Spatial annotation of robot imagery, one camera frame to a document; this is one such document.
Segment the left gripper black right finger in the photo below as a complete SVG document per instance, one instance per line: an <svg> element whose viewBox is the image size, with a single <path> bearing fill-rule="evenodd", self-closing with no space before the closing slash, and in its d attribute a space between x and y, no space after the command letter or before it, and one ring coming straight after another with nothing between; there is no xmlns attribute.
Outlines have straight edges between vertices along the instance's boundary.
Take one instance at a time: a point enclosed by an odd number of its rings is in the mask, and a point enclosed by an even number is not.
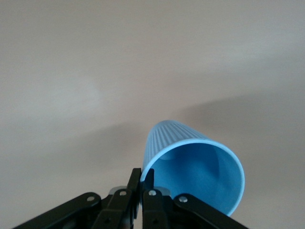
<svg viewBox="0 0 305 229"><path fill-rule="evenodd" d="M154 170L142 182L142 227L144 229L245 229L195 196L182 193L171 198L154 187Z"/></svg>

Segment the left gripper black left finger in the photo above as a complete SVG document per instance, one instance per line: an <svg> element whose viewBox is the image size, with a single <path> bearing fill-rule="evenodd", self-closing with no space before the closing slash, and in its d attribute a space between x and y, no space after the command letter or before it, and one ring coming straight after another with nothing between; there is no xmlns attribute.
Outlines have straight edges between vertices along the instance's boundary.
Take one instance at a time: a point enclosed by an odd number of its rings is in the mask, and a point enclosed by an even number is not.
<svg viewBox="0 0 305 229"><path fill-rule="evenodd" d="M140 168L134 168L127 186L113 188L107 197L84 193L15 228L132 229L139 208L141 174Z"/></svg>

